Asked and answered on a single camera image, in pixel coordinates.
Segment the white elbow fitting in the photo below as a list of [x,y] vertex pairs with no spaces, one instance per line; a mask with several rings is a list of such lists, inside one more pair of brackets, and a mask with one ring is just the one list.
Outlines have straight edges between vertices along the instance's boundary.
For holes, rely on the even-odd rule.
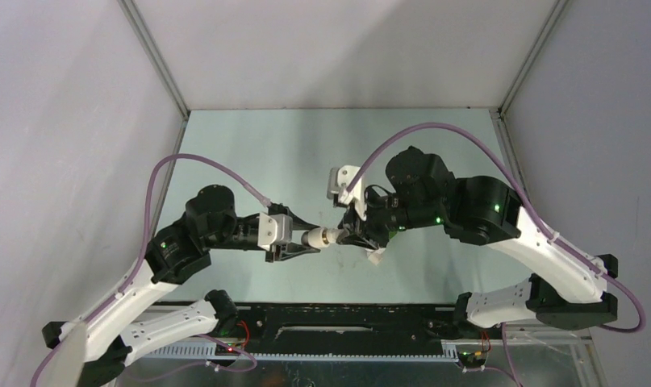
[[366,249],[366,258],[371,264],[377,266],[382,262],[385,250],[385,248],[379,248],[376,250]]
[[322,250],[330,244],[328,240],[328,229],[325,227],[317,227],[305,231],[302,235],[301,242],[303,246]]

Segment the white plastic faucet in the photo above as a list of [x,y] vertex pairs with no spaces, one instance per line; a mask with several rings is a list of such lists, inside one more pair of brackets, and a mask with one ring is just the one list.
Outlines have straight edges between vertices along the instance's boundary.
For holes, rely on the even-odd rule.
[[349,232],[343,229],[328,228],[323,231],[323,241],[327,244],[344,244]]

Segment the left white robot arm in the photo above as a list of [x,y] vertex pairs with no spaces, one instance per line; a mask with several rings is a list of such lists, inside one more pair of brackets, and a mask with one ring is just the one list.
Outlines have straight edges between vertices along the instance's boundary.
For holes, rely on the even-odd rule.
[[211,265],[216,250],[263,251],[270,261],[316,253],[331,242],[325,228],[306,223],[286,206],[239,217],[234,193],[209,185],[186,203],[182,216],[159,230],[103,301],[78,322],[86,325],[79,386],[104,386],[150,352],[191,336],[230,335],[238,325],[235,303],[211,290],[185,309],[137,322],[147,308]]

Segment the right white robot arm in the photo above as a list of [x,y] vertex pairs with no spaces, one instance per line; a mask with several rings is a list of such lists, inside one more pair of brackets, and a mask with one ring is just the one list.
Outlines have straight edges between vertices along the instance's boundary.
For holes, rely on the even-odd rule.
[[370,251],[386,248],[399,232],[442,227],[461,243],[486,246],[509,255],[531,271],[529,278],[489,293],[466,292],[455,303],[452,325],[464,337],[501,323],[535,319],[565,331],[613,323],[617,298],[607,279],[617,274],[614,256],[590,265],[548,240],[524,208],[519,195],[494,177],[457,178],[435,154],[410,147],[386,165],[392,190],[367,187],[365,213],[344,213],[339,245]]

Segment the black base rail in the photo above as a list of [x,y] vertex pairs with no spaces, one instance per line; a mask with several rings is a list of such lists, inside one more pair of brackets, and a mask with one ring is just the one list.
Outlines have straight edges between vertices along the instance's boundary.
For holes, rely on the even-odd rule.
[[236,309],[211,334],[251,354],[431,355],[451,341],[502,338],[499,327],[458,320],[449,304],[237,302]]

